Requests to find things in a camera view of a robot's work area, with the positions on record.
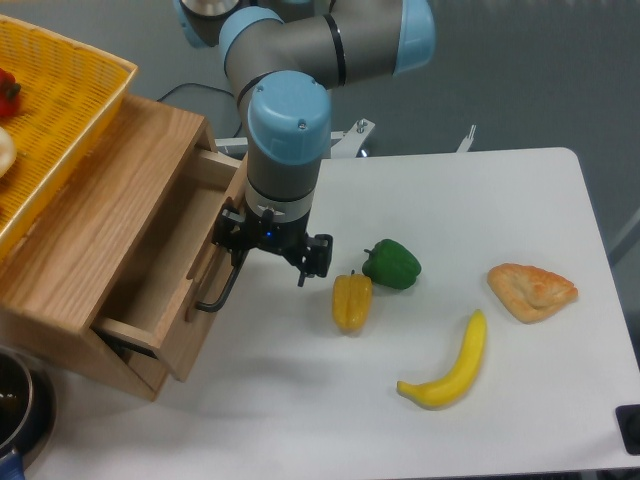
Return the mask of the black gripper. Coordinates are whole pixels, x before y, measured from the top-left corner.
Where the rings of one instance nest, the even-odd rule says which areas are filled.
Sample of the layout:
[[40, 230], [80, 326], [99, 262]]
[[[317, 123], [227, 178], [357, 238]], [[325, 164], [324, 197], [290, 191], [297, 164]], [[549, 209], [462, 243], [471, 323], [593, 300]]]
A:
[[300, 272], [297, 286], [307, 278], [326, 278], [332, 261], [333, 236], [307, 235], [310, 212], [291, 222], [278, 221], [275, 212], [257, 213], [244, 201], [245, 216], [224, 203], [214, 221], [211, 243], [231, 255], [232, 265], [242, 265], [247, 253], [259, 249], [282, 256]]

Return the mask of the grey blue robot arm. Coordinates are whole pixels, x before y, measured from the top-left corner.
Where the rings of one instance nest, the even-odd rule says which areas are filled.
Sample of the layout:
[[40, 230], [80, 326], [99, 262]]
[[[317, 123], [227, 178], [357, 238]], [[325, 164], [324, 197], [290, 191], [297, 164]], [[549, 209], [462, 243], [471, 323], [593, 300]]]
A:
[[213, 231], [234, 268], [260, 249], [302, 278], [326, 275], [332, 237], [307, 223], [329, 152], [332, 89], [426, 65], [436, 28], [425, 1], [178, 1], [187, 40], [219, 50], [247, 136], [244, 201]]

